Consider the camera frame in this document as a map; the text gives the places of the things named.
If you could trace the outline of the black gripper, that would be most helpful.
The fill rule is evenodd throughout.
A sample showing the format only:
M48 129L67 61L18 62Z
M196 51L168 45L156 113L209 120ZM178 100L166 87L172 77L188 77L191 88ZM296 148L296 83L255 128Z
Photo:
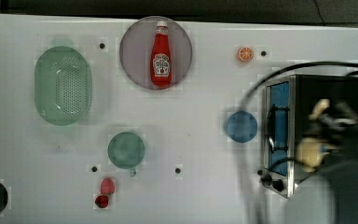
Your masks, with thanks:
M323 142L322 162L358 157L358 114L345 102L330 105L316 121L310 121L307 137Z

